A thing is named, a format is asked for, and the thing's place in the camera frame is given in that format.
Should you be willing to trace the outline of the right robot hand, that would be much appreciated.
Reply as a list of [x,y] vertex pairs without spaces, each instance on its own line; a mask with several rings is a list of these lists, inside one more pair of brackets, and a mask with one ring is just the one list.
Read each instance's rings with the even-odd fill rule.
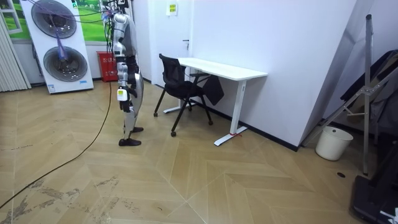
[[121,110],[125,113],[130,112],[130,94],[122,86],[117,90],[117,100],[119,101],[119,107]]

